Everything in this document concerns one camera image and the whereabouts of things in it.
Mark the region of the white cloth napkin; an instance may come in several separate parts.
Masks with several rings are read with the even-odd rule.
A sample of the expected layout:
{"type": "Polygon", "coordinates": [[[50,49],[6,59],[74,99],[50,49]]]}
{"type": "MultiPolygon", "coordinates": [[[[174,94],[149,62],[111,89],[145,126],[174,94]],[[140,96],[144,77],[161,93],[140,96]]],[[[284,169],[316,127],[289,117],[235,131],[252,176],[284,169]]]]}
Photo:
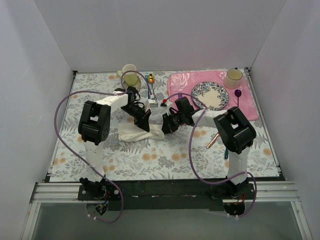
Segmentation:
{"type": "Polygon", "coordinates": [[[138,142],[144,139],[164,140],[165,135],[162,126],[159,124],[150,124],[150,131],[144,131],[134,125],[134,123],[120,123],[118,126],[118,139],[122,142],[138,142]]]}

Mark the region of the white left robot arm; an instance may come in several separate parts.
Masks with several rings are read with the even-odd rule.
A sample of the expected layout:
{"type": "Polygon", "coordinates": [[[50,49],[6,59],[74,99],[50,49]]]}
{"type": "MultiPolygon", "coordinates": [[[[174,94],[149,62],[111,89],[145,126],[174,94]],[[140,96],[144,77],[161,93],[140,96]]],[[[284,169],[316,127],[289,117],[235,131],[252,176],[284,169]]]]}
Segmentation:
{"type": "Polygon", "coordinates": [[[112,95],[98,101],[86,101],[81,113],[78,132],[84,141],[86,161],[89,171],[80,179],[84,189],[95,200],[103,199],[108,193],[103,185],[104,169],[102,164],[103,142],[110,133],[111,114],[121,109],[134,118],[134,125],[143,132],[150,131],[149,117],[151,111],[144,105],[139,106],[138,90],[129,86],[127,89],[117,88],[112,95]]]}

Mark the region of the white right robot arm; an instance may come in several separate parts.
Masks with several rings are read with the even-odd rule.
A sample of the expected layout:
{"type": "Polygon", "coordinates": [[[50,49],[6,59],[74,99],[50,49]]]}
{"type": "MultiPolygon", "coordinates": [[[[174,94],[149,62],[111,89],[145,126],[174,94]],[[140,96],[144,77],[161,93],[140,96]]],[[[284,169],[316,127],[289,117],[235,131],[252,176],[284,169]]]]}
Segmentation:
{"type": "Polygon", "coordinates": [[[227,175],[218,182],[209,182],[201,177],[198,179],[210,186],[213,198],[237,199],[243,196],[249,185],[248,155],[257,136],[249,120],[237,106],[226,111],[194,109],[186,97],[177,99],[175,105],[176,109],[168,106],[165,101],[162,102],[162,106],[167,107],[167,112],[162,116],[163,133],[174,133],[182,125],[217,129],[216,137],[221,138],[228,150],[227,175]]]}

